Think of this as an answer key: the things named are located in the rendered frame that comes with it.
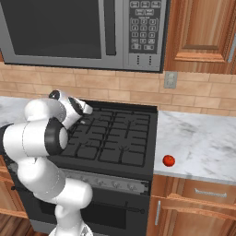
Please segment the wooden base cupboard run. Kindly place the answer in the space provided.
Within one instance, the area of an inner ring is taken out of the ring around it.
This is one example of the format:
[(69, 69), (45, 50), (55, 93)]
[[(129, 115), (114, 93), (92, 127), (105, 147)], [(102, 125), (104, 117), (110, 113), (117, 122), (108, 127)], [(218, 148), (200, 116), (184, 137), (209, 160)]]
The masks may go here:
[(0, 156), (0, 214), (19, 218), (29, 218), (8, 172), (2, 156)]

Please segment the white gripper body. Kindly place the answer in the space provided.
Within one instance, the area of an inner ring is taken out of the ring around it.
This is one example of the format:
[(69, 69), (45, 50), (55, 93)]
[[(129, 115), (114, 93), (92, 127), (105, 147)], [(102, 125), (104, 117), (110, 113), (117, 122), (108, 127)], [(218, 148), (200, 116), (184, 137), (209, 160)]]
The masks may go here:
[(82, 100), (76, 99), (76, 103), (81, 114), (92, 114), (93, 108)]

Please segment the black oven door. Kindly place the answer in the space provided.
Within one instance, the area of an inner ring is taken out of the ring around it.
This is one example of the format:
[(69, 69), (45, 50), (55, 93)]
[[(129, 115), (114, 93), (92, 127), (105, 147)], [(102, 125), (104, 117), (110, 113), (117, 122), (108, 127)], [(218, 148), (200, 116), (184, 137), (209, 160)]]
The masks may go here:
[[(49, 234), (56, 226), (55, 204), (45, 203), (26, 192), (18, 192), (33, 229)], [(92, 205), (81, 210), (81, 216), (94, 236), (146, 236), (150, 192), (141, 195), (93, 189), (92, 200), (111, 205), (145, 209), (145, 213), (131, 212), (117, 207)]]

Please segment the wooden drawer front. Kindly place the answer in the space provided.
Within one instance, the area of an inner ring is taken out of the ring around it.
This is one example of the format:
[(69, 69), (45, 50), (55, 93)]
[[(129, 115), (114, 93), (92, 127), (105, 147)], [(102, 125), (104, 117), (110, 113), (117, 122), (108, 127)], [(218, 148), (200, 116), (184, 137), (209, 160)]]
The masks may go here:
[[(223, 183), (209, 183), (196, 180), (181, 180), (179, 183), (182, 197), (193, 200), (201, 200), (213, 204), (222, 204), (227, 206), (236, 206), (236, 185), (228, 185)], [(195, 193), (195, 188), (202, 191), (214, 192), (219, 194), (227, 193), (226, 198), (215, 197), (210, 195), (200, 195)]]

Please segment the wooden wall cupboard door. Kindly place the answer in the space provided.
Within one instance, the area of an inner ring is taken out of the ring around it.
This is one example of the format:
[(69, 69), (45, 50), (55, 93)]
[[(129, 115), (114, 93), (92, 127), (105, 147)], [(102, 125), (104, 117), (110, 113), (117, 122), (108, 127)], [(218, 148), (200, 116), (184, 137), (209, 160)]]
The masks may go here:
[(171, 0), (164, 69), (230, 74), (236, 0)]

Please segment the grey wall outlet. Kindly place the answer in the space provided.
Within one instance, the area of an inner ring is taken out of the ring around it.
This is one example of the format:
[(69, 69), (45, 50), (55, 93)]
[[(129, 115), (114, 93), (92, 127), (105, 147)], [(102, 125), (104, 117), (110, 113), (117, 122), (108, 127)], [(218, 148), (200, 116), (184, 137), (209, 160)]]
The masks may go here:
[(174, 71), (166, 71), (164, 77), (164, 88), (175, 89), (177, 84), (178, 73)]

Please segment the grey microwave oven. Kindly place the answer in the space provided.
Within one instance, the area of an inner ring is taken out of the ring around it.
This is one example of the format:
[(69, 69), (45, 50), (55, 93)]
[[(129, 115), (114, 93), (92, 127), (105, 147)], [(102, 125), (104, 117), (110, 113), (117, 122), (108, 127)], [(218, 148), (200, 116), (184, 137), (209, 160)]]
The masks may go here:
[(116, 55), (106, 54), (103, 0), (0, 0), (9, 65), (163, 71), (171, 0), (114, 0)]

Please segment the red tomato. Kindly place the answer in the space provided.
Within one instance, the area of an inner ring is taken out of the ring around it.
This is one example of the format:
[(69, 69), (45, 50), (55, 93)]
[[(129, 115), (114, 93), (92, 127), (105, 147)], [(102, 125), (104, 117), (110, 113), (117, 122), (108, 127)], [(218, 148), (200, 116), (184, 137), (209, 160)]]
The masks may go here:
[(171, 155), (165, 155), (162, 162), (166, 167), (172, 167), (175, 164), (175, 158)]

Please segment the wooden base cupboard door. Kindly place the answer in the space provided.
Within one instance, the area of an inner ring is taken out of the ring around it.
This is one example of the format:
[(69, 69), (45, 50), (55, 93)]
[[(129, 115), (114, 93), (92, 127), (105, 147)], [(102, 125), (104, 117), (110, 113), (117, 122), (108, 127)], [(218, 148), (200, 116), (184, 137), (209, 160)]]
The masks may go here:
[[(182, 197), (181, 180), (188, 179), (153, 177), (147, 236), (236, 236), (236, 206)], [(159, 224), (155, 226), (159, 200)]]

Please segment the black stove with oven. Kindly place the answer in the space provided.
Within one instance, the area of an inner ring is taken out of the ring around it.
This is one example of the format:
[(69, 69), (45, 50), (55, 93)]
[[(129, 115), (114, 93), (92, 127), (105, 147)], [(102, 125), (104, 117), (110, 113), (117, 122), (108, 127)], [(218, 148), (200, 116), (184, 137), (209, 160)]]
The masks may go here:
[[(69, 130), (60, 155), (50, 156), (66, 177), (88, 178), (94, 188), (135, 195), (150, 192), (155, 158), (158, 112), (153, 106), (90, 101), (91, 115)], [(104, 181), (98, 186), (96, 180)], [(118, 182), (120, 188), (114, 188)], [(136, 190), (127, 187), (135, 185)]]

